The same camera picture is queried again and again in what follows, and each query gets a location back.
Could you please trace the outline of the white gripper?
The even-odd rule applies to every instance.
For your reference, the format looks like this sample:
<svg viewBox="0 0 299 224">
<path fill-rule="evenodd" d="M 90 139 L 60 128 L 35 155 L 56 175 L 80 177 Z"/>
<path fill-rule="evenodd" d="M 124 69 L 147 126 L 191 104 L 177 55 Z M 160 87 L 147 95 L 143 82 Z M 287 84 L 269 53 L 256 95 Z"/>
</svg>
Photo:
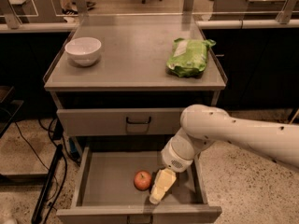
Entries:
<svg viewBox="0 0 299 224">
<path fill-rule="evenodd" d="M 176 173 L 184 172 L 192 165 L 196 152 L 191 142 L 181 137 L 172 137 L 161 151 L 166 168 L 159 170 L 151 188 L 149 201 L 158 204 L 173 186 Z"/>
</svg>

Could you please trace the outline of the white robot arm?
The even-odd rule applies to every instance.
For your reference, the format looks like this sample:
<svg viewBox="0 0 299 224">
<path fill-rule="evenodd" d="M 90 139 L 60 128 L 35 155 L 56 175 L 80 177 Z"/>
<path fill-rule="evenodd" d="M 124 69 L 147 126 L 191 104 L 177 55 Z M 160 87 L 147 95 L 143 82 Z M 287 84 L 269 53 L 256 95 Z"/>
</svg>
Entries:
<svg viewBox="0 0 299 224">
<path fill-rule="evenodd" d="M 189 168 L 195 156 L 223 141 L 294 169 L 299 168 L 299 126 L 231 117 L 225 110 L 190 105 L 180 115 L 180 128 L 161 151 L 159 170 L 149 201 L 158 204 L 174 185 L 177 174 Z"/>
</svg>

